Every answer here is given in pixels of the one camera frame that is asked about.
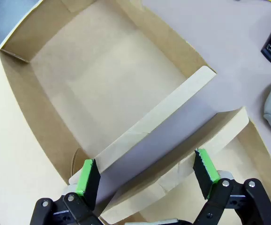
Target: cardboard tray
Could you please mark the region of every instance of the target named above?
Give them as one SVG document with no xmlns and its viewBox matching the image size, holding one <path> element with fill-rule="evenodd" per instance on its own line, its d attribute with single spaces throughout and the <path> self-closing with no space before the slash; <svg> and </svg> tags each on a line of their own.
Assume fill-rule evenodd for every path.
<svg viewBox="0 0 271 225">
<path fill-rule="evenodd" d="M 122 186 L 101 217 L 110 224 L 127 217 L 129 222 L 168 218 L 194 222 L 205 203 L 192 168 L 195 148 L 206 149 L 215 167 L 230 171 L 239 183 L 258 178 L 271 200 L 271 157 L 245 108 L 241 108 L 218 113 L 176 149 Z M 220 224 L 241 222 L 234 210 L 225 210 Z"/>
<path fill-rule="evenodd" d="M 140 0 L 39 1 L 0 46 L 0 223 L 56 200 L 77 149 L 102 173 L 214 76 Z"/>
</svg>

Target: bolt head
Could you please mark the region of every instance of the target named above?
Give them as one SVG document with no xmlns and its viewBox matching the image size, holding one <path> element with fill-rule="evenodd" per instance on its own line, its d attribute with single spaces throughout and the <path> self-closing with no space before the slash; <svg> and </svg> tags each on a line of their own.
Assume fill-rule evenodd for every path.
<svg viewBox="0 0 271 225">
<path fill-rule="evenodd" d="M 73 196 L 73 195 L 69 195 L 68 201 L 71 202 L 71 201 L 73 201 L 73 200 L 74 200 L 74 196 Z"/>
<path fill-rule="evenodd" d="M 224 181 L 222 182 L 222 185 L 223 185 L 224 187 L 228 187 L 228 186 L 229 186 L 229 182 L 228 182 L 227 180 L 224 180 Z"/>
<path fill-rule="evenodd" d="M 252 187 L 252 188 L 254 188 L 254 187 L 256 186 L 256 184 L 255 184 L 254 181 L 250 181 L 248 184 L 249 184 L 249 186 Z"/>
<path fill-rule="evenodd" d="M 44 201 L 43 203 L 42 203 L 42 206 L 44 206 L 44 207 L 46 207 L 48 205 L 48 201 Z"/>
</svg>

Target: green gripper pad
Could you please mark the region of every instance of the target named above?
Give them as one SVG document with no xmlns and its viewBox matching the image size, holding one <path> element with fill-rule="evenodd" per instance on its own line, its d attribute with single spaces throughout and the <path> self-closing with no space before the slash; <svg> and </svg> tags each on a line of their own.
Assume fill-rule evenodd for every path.
<svg viewBox="0 0 271 225">
<path fill-rule="evenodd" d="M 90 171 L 92 169 L 92 165 L 93 165 L 92 159 L 87 159 L 84 161 L 81 175 L 79 177 L 77 187 L 76 187 L 76 193 L 78 195 L 83 195 L 83 193 L 86 190 L 86 187 L 89 181 Z"/>
<path fill-rule="evenodd" d="M 100 173 L 96 161 L 94 159 L 85 160 L 75 192 L 84 198 L 91 210 L 95 209 L 99 182 Z"/>
<path fill-rule="evenodd" d="M 195 154 L 193 169 L 204 198 L 209 199 L 211 188 L 220 180 L 220 175 L 205 149 L 195 150 Z"/>
</svg>

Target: cardboard panel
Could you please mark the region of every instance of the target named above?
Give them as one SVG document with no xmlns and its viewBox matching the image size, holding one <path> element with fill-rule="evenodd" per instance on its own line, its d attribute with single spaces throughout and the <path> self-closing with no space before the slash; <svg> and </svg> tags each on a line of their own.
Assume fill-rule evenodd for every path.
<svg viewBox="0 0 271 225">
<path fill-rule="evenodd" d="M 206 66 L 197 70 L 181 86 L 161 101 L 133 127 L 95 157 L 101 172 L 151 133 L 159 124 L 180 108 L 216 74 Z"/>
<path fill-rule="evenodd" d="M 216 155 L 247 125 L 245 108 L 218 113 L 179 147 L 120 188 L 101 217 L 117 223 L 164 197 L 193 172 L 194 149 Z"/>
<path fill-rule="evenodd" d="M 1 52 L 0 60 L 31 131 L 60 176 L 68 182 L 71 177 L 71 161 L 80 148 L 79 143 L 47 98 L 30 64 Z"/>
<path fill-rule="evenodd" d="M 238 135 L 245 153 L 257 169 L 263 186 L 271 200 L 271 156 L 257 132 L 255 125 L 250 122 Z"/>
<path fill-rule="evenodd" d="M 93 0 L 41 0 L 14 27 L 0 49 L 30 61 L 62 27 Z"/>
<path fill-rule="evenodd" d="M 97 1 L 82 11 L 46 43 L 30 65 L 52 105 L 91 158 L 186 80 L 108 1 Z M 185 84 L 191 89 L 182 100 L 213 75 L 210 70 L 197 75 L 192 82 L 195 85 Z M 165 118 L 159 115 L 155 121 Z M 130 133 L 125 142 L 128 150 L 148 132 L 142 128 Z M 136 134 L 140 139 L 133 141 Z M 112 158 L 108 154 L 107 164 L 98 165 L 100 172 L 120 156 L 108 152 Z"/>
<path fill-rule="evenodd" d="M 143 6 L 141 0 L 116 0 L 114 2 L 186 78 L 189 78 L 200 67 L 207 65 L 188 42 Z"/>
</svg>

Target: metal screw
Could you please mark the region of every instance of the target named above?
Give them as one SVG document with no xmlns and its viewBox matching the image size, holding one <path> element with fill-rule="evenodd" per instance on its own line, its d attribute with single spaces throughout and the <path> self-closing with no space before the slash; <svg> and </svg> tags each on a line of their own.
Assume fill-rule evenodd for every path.
<svg viewBox="0 0 271 225">
<path fill-rule="evenodd" d="M 248 184 L 249 184 L 249 186 L 252 187 L 252 188 L 254 188 L 254 187 L 256 186 L 256 184 L 255 184 L 254 181 L 250 181 Z"/>
<path fill-rule="evenodd" d="M 228 182 L 227 180 L 224 180 L 224 181 L 222 182 L 222 185 L 223 185 L 224 187 L 228 187 L 228 186 L 229 186 L 229 182 Z"/>
<path fill-rule="evenodd" d="M 44 201 L 42 206 L 46 207 L 48 205 L 48 201 Z"/>
<path fill-rule="evenodd" d="M 208 214 L 206 215 L 206 218 L 211 219 L 211 218 L 212 218 L 212 214 L 211 214 L 211 213 L 208 213 Z"/>
<path fill-rule="evenodd" d="M 73 200 L 74 200 L 74 196 L 73 196 L 73 195 L 69 195 L 68 201 L 71 202 L 71 201 L 73 201 Z"/>
</svg>

